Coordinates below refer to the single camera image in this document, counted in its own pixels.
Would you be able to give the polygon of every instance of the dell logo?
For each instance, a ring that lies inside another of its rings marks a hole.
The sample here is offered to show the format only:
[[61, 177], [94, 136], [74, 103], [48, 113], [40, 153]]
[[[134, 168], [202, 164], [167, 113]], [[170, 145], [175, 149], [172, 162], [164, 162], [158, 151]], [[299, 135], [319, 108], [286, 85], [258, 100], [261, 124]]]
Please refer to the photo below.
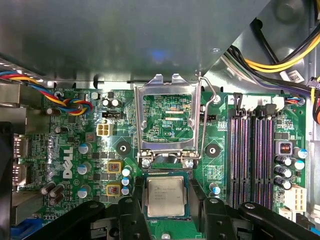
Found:
[[74, 157], [73, 153], [74, 153], [74, 148], [70, 147], [69, 149], [66, 149], [63, 151], [64, 154], [68, 154], [68, 156], [64, 156], [63, 160], [63, 167], [64, 167], [64, 171], [63, 171], [63, 178], [64, 179], [72, 179], [72, 159]]

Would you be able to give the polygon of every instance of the multicolored wire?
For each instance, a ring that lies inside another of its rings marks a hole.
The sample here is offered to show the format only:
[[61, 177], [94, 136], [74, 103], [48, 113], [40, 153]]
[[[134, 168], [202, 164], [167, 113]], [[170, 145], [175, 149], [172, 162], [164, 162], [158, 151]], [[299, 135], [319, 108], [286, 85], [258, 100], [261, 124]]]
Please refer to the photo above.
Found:
[[77, 98], [69, 99], [63, 98], [62, 96], [55, 96], [48, 89], [46, 89], [39, 82], [37, 82], [34, 78], [31, 78], [24, 74], [20, 74], [16, 71], [2, 71], [0, 72], [0, 79], [6, 81], [9, 80], [13, 83], [23, 83], [33, 89], [38, 90], [47, 99], [55, 103], [61, 111], [64, 111], [72, 116], [88, 114], [93, 110], [93, 105], [90, 102], [80, 100]]

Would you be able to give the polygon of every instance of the ram slot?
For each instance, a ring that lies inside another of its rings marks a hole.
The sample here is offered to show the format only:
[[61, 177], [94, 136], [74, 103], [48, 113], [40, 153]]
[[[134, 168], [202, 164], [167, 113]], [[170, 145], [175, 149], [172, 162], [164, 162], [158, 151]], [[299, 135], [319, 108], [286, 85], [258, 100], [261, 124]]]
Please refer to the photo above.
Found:
[[232, 208], [236, 208], [239, 205], [239, 125], [239, 119], [230, 119], [230, 128], [228, 136], [230, 144], [229, 205]]
[[250, 118], [240, 120], [239, 135], [239, 205], [250, 200], [250, 135], [251, 120]]
[[272, 209], [273, 205], [273, 182], [272, 174], [274, 167], [274, 120], [265, 120], [265, 145], [264, 145], [264, 200], [263, 206], [268, 209]]
[[264, 203], [264, 134], [265, 120], [255, 118], [252, 131], [252, 157], [251, 157], [251, 201]]

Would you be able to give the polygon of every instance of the black wire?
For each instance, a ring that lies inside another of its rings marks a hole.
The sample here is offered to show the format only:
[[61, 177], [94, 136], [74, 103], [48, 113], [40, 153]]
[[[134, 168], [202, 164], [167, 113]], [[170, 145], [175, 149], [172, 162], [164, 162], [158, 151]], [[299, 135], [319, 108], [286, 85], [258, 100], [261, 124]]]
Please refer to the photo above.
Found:
[[260, 22], [257, 18], [255, 18], [251, 24], [250, 27], [252, 29], [252, 32], [255, 36], [255, 38], [258, 40], [258, 42], [260, 43], [261, 47], [263, 48], [263, 50], [265, 51], [266, 55], [269, 57], [269, 59], [271, 60], [271, 62], [273, 64], [277, 64], [279, 62], [279, 59], [277, 58], [275, 52], [272, 50], [272, 48], [270, 47], [268, 41], [266, 40], [263, 32], [261, 31], [261, 25]]
[[320, 33], [320, 23], [316, 26], [316, 28], [312, 31], [312, 33], [288, 56], [286, 56], [283, 60], [279, 61], [278, 64], [283, 64], [291, 60], [294, 56], [296, 56], [302, 49], [306, 48], [309, 43]]
[[279, 86], [288, 86], [288, 87], [294, 87], [294, 88], [298, 88], [304, 91], [307, 91], [308, 93], [311, 92], [311, 88], [308, 86], [305, 86], [303, 84], [299, 84], [299, 83], [295, 83], [295, 82], [290, 82], [290, 81], [283, 81], [283, 80], [278, 80], [278, 79], [273, 79], [273, 78], [269, 78], [266, 76], [263, 76], [259, 73], [257, 73], [256, 71], [254, 71], [251, 67], [249, 67], [249, 65], [246, 63], [243, 55], [241, 54], [240, 50], [235, 47], [235, 46], [231, 46], [228, 50], [227, 50], [245, 69], [247, 69], [250, 73], [252, 73], [253, 75], [255, 75], [256, 77], [268, 82], [268, 83], [272, 83], [272, 84], [276, 84]]

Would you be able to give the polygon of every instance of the yellow chip component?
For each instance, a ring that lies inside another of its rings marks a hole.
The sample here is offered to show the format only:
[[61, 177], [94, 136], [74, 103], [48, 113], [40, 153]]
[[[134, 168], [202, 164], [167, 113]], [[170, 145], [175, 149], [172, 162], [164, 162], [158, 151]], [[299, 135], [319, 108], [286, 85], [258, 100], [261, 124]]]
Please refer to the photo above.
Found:
[[109, 197], [119, 197], [121, 195], [121, 183], [113, 182], [106, 186], [106, 195]]
[[121, 161], [108, 161], [106, 165], [106, 171], [108, 173], [120, 174], [122, 171], [122, 162]]

